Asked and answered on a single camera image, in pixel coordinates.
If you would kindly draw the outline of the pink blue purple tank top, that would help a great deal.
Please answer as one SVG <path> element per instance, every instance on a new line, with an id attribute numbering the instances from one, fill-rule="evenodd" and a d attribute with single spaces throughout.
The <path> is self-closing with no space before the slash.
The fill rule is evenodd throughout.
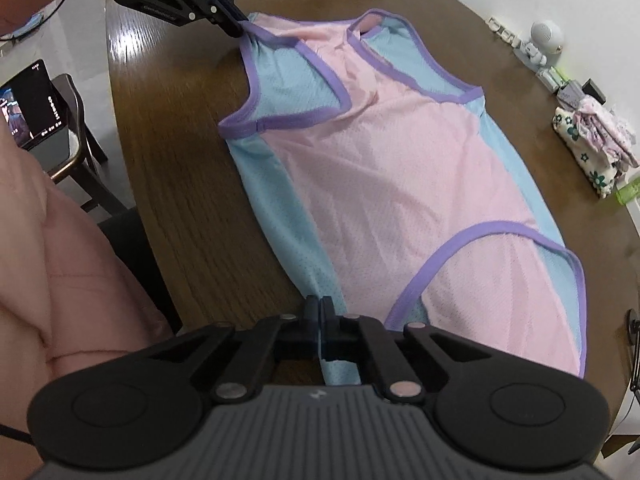
<path id="1" fill-rule="evenodd" d="M 582 265 L 483 90 L 382 10 L 243 29 L 248 98 L 218 130 L 295 287 L 584 374 Z"/>

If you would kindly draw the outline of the pink jacket sleeve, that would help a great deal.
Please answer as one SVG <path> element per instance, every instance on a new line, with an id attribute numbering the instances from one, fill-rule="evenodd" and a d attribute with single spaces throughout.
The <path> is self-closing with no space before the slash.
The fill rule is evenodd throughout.
<path id="1" fill-rule="evenodd" d="M 100 227 L 1 126 L 1 475 L 42 461 L 27 410 L 48 382 L 171 337 L 162 282 L 139 218 Z"/>

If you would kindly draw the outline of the tablet screen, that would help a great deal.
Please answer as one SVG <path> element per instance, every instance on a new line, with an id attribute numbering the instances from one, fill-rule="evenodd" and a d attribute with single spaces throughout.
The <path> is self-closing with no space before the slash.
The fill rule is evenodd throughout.
<path id="1" fill-rule="evenodd" d="M 1 114 L 19 148 L 31 150 L 68 127 L 67 108 L 37 60 L 2 84 Z"/>

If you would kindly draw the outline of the dark wooden chair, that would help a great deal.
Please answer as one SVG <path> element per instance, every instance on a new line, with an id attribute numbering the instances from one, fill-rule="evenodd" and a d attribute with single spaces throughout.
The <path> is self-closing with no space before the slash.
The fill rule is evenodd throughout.
<path id="1" fill-rule="evenodd" d="M 86 123 L 84 102 L 72 76 L 58 75 L 52 80 L 52 84 L 66 105 L 70 152 L 66 159 L 48 170 L 48 175 L 55 184 L 71 178 L 89 196 L 81 205 L 84 211 L 101 207 L 111 216 L 123 214 L 127 207 L 102 182 L 96 168 L 96 164 L 106 164 L 108 157 Z"/>

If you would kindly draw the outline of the green spray bottle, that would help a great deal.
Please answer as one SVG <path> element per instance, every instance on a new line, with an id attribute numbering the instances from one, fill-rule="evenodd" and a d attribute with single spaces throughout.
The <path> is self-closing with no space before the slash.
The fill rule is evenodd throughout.
<path id="1" fill-rule="evenodd" d="M 617 203 L 626 206 L 640 197 L 640 178 L 635 177 L 619 186 L 615 192 Z"/>

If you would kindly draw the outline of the white floral folded cloth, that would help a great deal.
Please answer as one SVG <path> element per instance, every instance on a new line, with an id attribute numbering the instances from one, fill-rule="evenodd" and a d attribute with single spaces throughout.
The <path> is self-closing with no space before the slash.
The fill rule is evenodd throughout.
<path id="1" fill-rule="evenodd" d="M 618 177 L 611 157 L 592 142 L 575 112 L 558 106 L 553 114 L 552 128 L 572 153 L 597 196 L 607 198 Z"/>

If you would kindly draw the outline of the white astronaut figurine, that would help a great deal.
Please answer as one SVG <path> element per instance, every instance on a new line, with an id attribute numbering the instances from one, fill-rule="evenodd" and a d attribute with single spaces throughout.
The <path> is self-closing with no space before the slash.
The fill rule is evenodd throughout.
<path id="1" fill-rule="evenodd" d="M 531 70 L 546 67 L 555 61 L 563 51 L 565 35 L 562 28 L 551 20 L 533 22 L 529 40 L 522 41 L 514 54 Z"/>

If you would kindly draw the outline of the green white small box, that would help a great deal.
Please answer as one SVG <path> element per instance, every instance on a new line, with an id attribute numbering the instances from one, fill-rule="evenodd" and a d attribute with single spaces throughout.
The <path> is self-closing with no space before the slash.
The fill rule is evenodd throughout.
<path id="1" fill-rule="evenodd" d="M 536 71 L 536 77 L 552 94 L 559 92 L 570 82 L 554 66 L 541 67 Z"/>

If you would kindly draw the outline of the small black box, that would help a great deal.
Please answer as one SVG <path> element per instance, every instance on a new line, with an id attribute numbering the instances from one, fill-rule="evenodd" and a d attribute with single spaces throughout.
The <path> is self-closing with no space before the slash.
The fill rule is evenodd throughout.
<path id="1" fill-rule="evenodd" d="M 603 105 L 606 102 L 606 96 L 603 93 L 603 91 L 598 87 L 598 85 L 593 81 L 592 78 L 589 78 L 583 85 L 582 85 L 582 92 L 585 93 L 586 96 L 591 96 L 593 99 L 595 99 L 597 102 L 599 102 L 601 105 Z"/>

